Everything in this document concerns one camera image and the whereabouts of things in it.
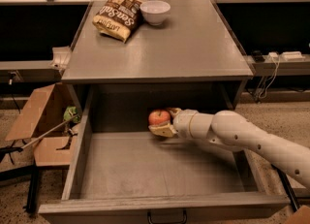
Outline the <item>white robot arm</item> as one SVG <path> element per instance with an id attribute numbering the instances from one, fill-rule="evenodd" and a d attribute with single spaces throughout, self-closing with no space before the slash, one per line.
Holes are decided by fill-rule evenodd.
<path id="1" fill-rule="evenodd" d="M 149 114 L 148 129 L 160 137 L 177 136 L 232 151 L 249 149 L 310 188 L 310 149 L 267 133 L 237 112 L 159 109 Z"/>

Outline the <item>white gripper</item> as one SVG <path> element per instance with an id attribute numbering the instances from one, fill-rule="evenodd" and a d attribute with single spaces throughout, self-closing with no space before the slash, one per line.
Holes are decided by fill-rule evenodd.
<path id="1" fill-rule="evenodd" d="M 191 139 L 190 124 L 198 112 L 194 110 L 182 110 L 181 108 L 166 108 L 166 111 L 173 118 L 173 125 L 169 121 L 149 125 L 149 131 L 160 137 L 172 138 L 177 134 L 180 138 Z"/>

